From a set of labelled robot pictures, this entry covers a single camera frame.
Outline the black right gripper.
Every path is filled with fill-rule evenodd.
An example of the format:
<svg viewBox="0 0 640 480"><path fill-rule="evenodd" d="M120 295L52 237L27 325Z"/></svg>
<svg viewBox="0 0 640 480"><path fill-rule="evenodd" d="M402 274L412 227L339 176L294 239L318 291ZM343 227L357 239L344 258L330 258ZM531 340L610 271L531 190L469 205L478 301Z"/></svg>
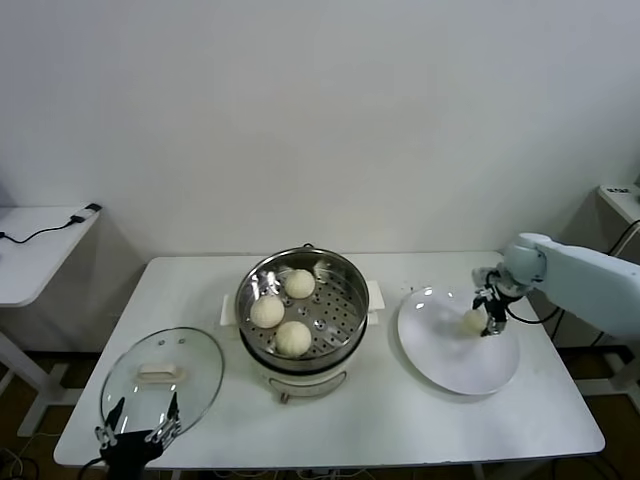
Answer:
<svg viewBox="0 0 640 480"><path fill-rule="evenodd" d="M481 332L482 337L500 335L507 323L508 307L520 299L520 285L513 280L493 280L487 287L489 291L479 289L473 299L474 310L480 309L488 301L488 324Z"/></svg>

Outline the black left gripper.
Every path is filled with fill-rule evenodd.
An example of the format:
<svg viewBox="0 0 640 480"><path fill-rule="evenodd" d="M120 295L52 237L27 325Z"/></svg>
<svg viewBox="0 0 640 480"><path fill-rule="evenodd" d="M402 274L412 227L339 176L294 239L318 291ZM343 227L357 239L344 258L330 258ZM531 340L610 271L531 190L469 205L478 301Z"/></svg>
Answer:
<svg viewBox="0 0 640 480"><path fill-rule="evenodd" d="M150 430L118 434L115 430L124 408L121 397L102 426L94 429L100 443L100 458L107 466L108 480L141 480L147 464L163 453L161 443L172 443L179 435L179 406L174 392L164 420Z"/></svg>

